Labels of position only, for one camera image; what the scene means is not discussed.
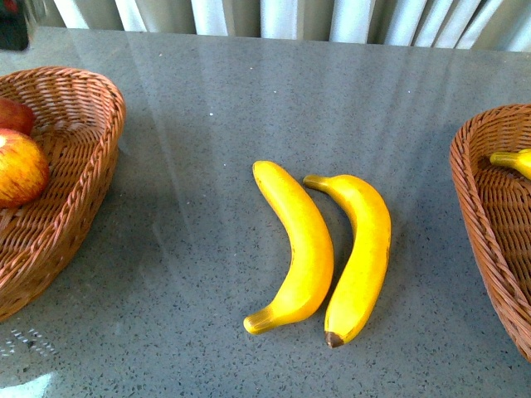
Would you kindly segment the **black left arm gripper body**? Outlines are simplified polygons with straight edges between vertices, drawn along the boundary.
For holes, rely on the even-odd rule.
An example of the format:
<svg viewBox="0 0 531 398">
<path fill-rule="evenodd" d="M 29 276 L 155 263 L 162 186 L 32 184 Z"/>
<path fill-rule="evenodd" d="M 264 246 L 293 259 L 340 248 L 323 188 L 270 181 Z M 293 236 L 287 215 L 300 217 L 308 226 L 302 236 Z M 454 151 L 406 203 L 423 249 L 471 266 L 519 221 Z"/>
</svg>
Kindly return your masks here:
<svg viewBox="0 0 531 398">
<path fill-rule="evenodd" d="M 26 7 L 23 1 L 1 0 L 1 49 L 25 51 L 29 45 Z"/>
</svg>

